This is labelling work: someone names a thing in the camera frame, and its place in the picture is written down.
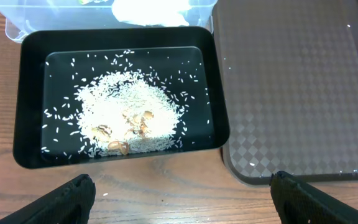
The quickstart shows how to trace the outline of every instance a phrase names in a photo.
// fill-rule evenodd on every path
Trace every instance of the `gray mat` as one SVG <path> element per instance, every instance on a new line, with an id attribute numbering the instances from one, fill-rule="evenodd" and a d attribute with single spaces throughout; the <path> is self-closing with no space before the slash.
<path id="1" fill-rule="evenodd" d="M 358 179 L 357 1 L 224 0 L 215 10 L 232 173 L 248 184 L 279 170 Z"/>

